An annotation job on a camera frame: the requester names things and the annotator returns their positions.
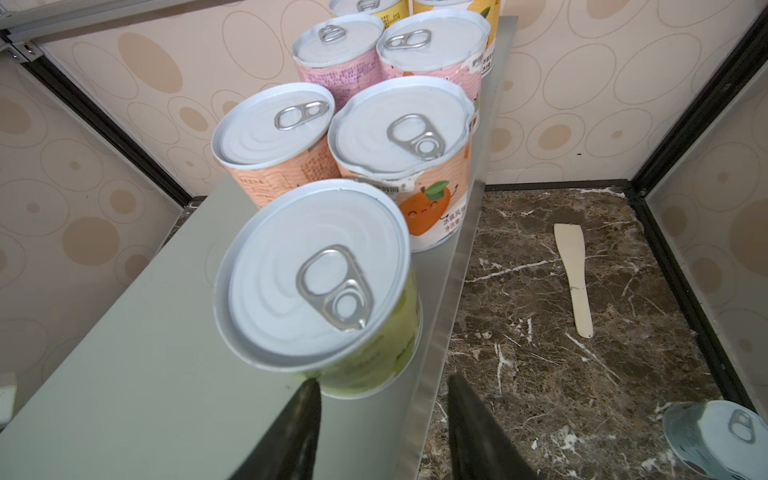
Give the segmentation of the yellow label can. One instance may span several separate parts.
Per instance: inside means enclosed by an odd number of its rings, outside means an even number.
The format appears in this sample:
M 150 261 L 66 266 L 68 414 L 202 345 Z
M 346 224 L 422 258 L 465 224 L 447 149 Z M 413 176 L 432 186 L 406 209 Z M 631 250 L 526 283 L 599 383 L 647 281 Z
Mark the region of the yellow label can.
M 376 16 L 386 28 L 410 15 L 407 0 L 330 0 L 328 7 L 335 17 L 358 13 Z

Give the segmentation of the brown label can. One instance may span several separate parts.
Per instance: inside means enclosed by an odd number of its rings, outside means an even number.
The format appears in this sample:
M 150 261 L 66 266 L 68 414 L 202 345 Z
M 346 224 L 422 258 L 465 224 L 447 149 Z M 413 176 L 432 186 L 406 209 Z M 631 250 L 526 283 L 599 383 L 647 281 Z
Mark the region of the brown label can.
M 313 83 L 264 90 L 219 122 L 212 153 L 263 208 L 300 186 L 341 176 L 327 140 L 335 107 L 332 93 Z

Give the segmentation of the red label can front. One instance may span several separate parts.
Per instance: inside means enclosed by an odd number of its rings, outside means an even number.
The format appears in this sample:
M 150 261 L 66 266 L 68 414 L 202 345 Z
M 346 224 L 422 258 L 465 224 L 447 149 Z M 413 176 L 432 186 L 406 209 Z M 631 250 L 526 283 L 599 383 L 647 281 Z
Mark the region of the red label can front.
M 458 230 L 471 183 L 474 107 L 445 79 L 409 76 L 354 95 L 327 134 L 343 177 L 382 190 L 398 206 L 415 252 Z

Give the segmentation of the pink label can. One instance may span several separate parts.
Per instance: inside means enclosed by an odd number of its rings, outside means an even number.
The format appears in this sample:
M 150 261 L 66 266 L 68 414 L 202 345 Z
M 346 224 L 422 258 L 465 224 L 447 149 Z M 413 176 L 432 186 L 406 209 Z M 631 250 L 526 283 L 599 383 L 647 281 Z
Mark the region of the pink label can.
M 381 19 L 362 13 L 315 25 L 291 49 L 299 78 L 328 89 L 335 108 L 342 109 L 357 93 L 383 80 L 376 45 L 384 30 Z
M 376 45 L 383 76 L 442 78 L 459 85 L 478 106 L 490 33 L 488 21 L 469 10 L 432 10 L 400 20 Z

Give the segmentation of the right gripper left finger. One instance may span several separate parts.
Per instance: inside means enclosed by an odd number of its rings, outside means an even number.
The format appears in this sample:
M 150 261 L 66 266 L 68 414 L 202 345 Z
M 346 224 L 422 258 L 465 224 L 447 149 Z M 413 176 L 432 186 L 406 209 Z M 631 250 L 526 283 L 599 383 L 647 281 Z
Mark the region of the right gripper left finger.
M 305 380 L 230 479 L 312 479 L 321 418 L 319 383 Z

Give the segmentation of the green label can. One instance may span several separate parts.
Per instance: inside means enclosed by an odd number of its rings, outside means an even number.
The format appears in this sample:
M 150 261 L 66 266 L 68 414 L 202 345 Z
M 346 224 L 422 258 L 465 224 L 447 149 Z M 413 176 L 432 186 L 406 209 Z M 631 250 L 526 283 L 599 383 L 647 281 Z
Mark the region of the green label can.
M 213 311 L 244 362 L 313 378 L 333 398 L 374 395 L 407 368 L 422 332 L 405 218 L 365 183 L 296 188 L 238 232 Z

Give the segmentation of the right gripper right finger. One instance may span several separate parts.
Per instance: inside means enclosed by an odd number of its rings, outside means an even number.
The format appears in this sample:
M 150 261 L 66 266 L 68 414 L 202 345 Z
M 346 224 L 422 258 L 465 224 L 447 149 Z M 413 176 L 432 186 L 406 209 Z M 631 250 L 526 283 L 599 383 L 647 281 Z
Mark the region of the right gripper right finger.
M 454 479 L 537 479 L 469 383 L 448 378 L 448 429 Z

